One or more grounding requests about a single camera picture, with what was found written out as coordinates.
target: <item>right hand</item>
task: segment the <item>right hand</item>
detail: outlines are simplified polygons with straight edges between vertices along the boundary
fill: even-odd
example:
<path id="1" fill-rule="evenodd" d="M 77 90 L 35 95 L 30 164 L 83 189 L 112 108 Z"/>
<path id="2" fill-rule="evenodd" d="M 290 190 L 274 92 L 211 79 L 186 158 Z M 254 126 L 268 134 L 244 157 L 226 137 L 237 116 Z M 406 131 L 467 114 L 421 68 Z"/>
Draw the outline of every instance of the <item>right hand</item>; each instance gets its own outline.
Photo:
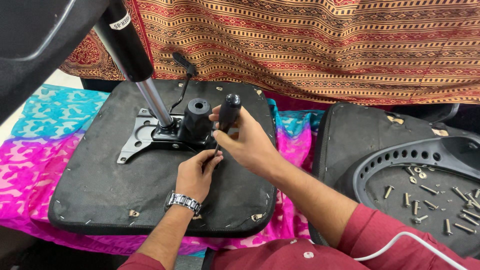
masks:
<path id="1" fill-rule="evenodd" d="M 211 121 L 218 121 L 220 106 L 212 109 L 208 116 Z M 242 107 L 239 118 L 233 127 L 239 132 L 227 135 L 220 130 L 213 133 L 217 143 L 233 156 L 233 158 L 249 171 L 267 177 L 274 170 L 282 157 L 272 145 L 262 126 Z"/>

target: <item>label sticker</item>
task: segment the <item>label sticker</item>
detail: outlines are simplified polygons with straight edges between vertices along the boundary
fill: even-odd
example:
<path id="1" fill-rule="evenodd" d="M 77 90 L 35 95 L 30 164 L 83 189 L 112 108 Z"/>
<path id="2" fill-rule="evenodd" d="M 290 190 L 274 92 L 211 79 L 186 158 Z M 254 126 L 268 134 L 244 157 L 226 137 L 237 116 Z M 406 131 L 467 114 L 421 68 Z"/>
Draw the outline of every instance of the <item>label sticker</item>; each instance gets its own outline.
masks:
<path id="1" fill-rule="evenodd" d="M 132 18 L 130 17 L 130 14 L 128 14 L 127 12 L 127 15 L 125 15 L 125 17 L 123 17 L 121 20 L 110 24 L 110 28 L 114 30 L 122 30 L 130 23 L 131 20 Z"/>

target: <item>shirt button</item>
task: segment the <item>shirt button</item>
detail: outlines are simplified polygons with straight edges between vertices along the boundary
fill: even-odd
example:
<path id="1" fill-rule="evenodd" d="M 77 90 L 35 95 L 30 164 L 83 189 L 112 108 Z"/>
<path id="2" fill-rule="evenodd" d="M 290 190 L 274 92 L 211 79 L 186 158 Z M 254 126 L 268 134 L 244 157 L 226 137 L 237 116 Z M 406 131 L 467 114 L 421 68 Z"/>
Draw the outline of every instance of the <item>shirt button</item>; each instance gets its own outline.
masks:
<path id="1" fill-rule="evenodd" d="M 303 253 L 303 256 L 307 259 L 313 258 L 313 252 L 305 252 Z"/>

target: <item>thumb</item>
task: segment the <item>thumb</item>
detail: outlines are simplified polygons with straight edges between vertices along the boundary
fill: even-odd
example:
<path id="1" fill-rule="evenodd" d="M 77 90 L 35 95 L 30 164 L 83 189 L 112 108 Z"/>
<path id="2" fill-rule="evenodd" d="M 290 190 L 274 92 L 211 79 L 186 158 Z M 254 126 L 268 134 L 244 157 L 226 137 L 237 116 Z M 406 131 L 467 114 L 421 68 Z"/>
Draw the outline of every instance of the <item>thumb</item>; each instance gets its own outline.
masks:
<path id="1" fill-rule="evenodd" d="M 204 169 L 204 176 L 212 176 L 215 166 L 223 159 L 223 156 L 214 157 L 207 163 Z"/>
<path id="2" fill-rule="evenodd" d="M 232 153 L 232 150 L 237 147 L 238 142 L 234 141 L 232 138 L 230 138 L 230 136 L 221 130 L 213 131 L 213 137 L 215 138 L 216 142 L 218 142 L 218 144 L 229 153 Z"/>

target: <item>silver watch strap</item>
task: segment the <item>silver watch strap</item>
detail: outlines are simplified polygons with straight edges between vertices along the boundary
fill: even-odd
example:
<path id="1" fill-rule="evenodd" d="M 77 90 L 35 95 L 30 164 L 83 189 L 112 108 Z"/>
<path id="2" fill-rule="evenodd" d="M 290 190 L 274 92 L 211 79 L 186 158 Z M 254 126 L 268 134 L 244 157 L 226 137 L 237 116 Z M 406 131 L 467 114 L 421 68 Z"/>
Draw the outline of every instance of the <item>silver watch strap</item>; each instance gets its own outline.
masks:
<path id="1" fill-rule="evenodd" d="M 192 210 L 195 213 L 195 216 L 198 216 L 198 212 L 202 208 L 202 205 L 197 202 L 197 200 L 190 198 L 183 194 L 177 194 L 172 192 L 170 201 L 168 205 L 179 204 L 185 206 L 186 208 Z"/>

